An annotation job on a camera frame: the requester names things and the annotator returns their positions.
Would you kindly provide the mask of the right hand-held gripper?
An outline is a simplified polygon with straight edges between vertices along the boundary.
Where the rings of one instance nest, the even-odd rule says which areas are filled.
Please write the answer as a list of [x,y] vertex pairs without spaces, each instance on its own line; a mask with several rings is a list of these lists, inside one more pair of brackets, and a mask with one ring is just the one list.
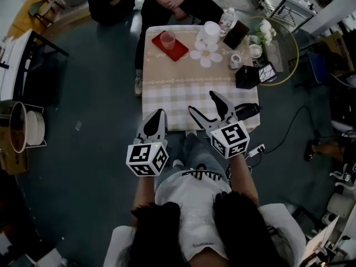
[[198,126],[210,137],[211,146],[225,159],[243,154],[249,144],[249,134],[242,120],[239,120],[234,105],[222,94],[209,91],[221,120],[208,119],[193,106],[188,111]]

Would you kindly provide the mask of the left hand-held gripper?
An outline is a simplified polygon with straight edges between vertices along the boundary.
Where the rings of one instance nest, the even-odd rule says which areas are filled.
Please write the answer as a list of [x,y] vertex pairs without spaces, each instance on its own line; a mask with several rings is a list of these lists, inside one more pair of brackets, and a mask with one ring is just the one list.
[[158,177],[168,162],[167,116],[163,109],[150,113],[137,130],[135,143],[128,146],[126,165],[138,177]]

